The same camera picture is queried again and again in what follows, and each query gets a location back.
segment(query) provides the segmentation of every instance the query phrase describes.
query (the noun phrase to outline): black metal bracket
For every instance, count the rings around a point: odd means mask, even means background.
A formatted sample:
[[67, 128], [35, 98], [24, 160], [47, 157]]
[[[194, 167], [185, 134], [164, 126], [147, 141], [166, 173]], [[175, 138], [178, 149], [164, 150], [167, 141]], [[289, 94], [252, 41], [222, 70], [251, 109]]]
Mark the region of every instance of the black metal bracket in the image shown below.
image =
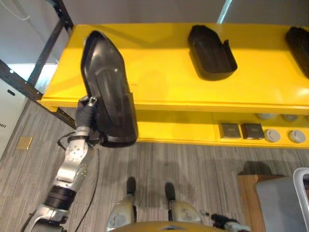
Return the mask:
[[70, 30], [73, 29], [74, 24], [71, 20], [71, 17], [69, 16], [69, 13], [63, 1], [62, 0], [45, 0], [45, 1], [47, 1], [53, 6], [59, 18], [62, 18], [62, 17], [65, 18], [64, 28], [66, 29], [67, 33], [70, 34]]
[[44, 64], [46, 63], [62, 29], [65, 28], [68, 35], [70, 36], [73, 26], [74, 26], [62, 0], [46, 0], [46, 1], [49, 2], [55, 9], [59, 17], [59, 21], [56, 24], [55, 28], [53, 29], [50, 37], [48, 38], [35, 64], [35, 67], [29, 77], [29, 80], [25, 81], [22, 77], [20, 77], [13, 70], [11, 70], [1, 59], [0, 59], [0, 79], [2, 79], [4, 82], [6, 82], [7, 84], [15, 88], [25, 97], [35, 102], [37, 105], [44, 108], [45, 110], [50, 112], [52, 115], [59, 118], [61, 121], [65, 122], [70, 127], [75, 129], [74, 119], [70, 117], [68, 114], [66, 114], [63, 110], [58, 108], [56, 112], [51, 112], [47, 108], [45, 108], [43, 105], [37, 102], [37, 100], [41, 100], [43, 97], [43, 94], [40, 93], [35, 88], [35, 85], [41, 74], [42, 68]]

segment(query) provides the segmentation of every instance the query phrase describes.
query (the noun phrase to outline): round gray button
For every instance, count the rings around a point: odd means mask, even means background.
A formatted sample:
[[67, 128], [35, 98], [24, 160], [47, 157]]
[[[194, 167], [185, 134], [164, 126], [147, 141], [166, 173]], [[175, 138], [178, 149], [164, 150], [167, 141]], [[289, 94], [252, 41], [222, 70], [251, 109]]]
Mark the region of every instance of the round gray button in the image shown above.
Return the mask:
[[289, 138], [294, 143], [303, 143], [306, 140], [305, 134], [300, 130], [292, 130], [289, 132]]
[[285, 121], [294, 122], [298, 119], [298, 115], [281, 115]]
[[269, 142], [278, 142], [281, 138], [279, 132], [277, 132], [276, 130], [274, 129], [269, 129], [267, 131], [265, 131], [265, 138], [267, 141]]
[[256, 114], [256, 116], [261, 120], [267, 120], [275, 116], [275, 114]]

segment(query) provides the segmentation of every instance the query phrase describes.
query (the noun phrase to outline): gold tile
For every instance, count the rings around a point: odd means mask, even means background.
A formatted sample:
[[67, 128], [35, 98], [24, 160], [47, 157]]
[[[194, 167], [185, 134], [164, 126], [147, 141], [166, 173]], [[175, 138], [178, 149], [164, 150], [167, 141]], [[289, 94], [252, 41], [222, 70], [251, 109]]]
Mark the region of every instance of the gold tile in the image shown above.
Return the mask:
[[33, 137], [20, 137], [16, 148], [20, 150], [29, 150], [32, 138]]

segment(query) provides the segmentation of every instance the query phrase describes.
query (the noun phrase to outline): black cable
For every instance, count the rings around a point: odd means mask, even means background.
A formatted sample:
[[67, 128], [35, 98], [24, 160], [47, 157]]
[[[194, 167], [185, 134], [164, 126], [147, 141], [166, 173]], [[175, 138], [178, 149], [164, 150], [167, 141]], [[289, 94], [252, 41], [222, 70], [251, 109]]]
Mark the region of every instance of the black cable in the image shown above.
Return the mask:
[[92, 202], [93, 202], [93, 199], [94, 199], [94, 196], [95, 196], [95, 194], [96, 194], [97, 187], [98, 187], [98, 175], [99, 175], [99, 171], [100, 171], [100, 155], [99, 155], [99, 151], [98, 151], [98, 169], [97, 169], [97, 178], [96, 178], [95, 189], [93, 190], [92, 197], [91, 197], [91, 200], [90, 200], [90, 202], [89, 202], [89, 205], [88, 205], [88, 207], [87, 207], [87, 209], [86, 209], [86, 211], [85, 211], [85, 213], [84, 213], [84, 215], [83, 215], [81, 221], [79, 222], [79, 224], [78, 224], [78, 226], [77, 226], [75, 232], [78, 231], [79, 227], [81, 226], [81, 223], [83, 222], [84, 218], [86, 217], [86, 214], [88, 213], [88, 210], [89, 210], [89, 208], [90, 208], [90, 206], [91, 206], [91, 204], [92, 204]]
[[75, 133], [75, 132], [67, 133], [67, 134], [63, 135], [60, 139], [58, 139], [58, 141], [57, 141], [58, 146], [61, 147], [63, 150], [66, 150], [66, 148], [61, 143], [61, 139], [68, 137], [70, 134], [73, 134], [73, 133]]

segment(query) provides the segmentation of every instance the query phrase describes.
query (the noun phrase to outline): yellow shelf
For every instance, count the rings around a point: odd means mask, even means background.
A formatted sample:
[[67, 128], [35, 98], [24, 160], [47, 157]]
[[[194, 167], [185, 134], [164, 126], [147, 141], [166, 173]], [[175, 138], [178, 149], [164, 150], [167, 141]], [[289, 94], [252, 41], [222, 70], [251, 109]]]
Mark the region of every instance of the yellow shelf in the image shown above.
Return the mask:
[[[199, 78], [189, 56], [187, 37], [193, 25], [76, 25], [40, 103], [50, 109], [77, 106], [86, 94], [80, 71], [83, 44], [91, 31], [99, 30], [124, 57], [137, 110], [167, 110], [171, 111], [171, 118], [177, 117], [178, 111], [185, 111], [190, 117], [190, 111], [195, 116], [197, 111], [309, 115], [309, 79], [284, 40], [288, 26], [205, 24], [222, 41], [229, 39], [238, 64], [227, 79], [206, 81]], [[152, 125], [139, 124], [141, 128]], [[205, 123], [197, 125], [176, 127], [195, 132], [198, 127], [209, 127]], [[206, 133], [194, 136], [197, 140], [203, 136], [213, 138]]]
[[[268, 120], [260, 120], [249, 113], [210, 113], [182, 111], [137, 111], [139, 141], [166, 142], [179, 144], [250, 146], [250, 147], [290, 147], [309, 148], [309, 121], [299, 116], [295, 122], [287, 122], [280, 115]], [[220, 123], [237, 123], [241, 133], [239, 139], [221, 138]], [[281, 135], [276, 143], [262, 140], [243, 139], [242, 123], [260, 123], [263, 131], [275, 129]], [[301, 130], [306, 141], [293, 143], [288, 137], [291, 130]]]

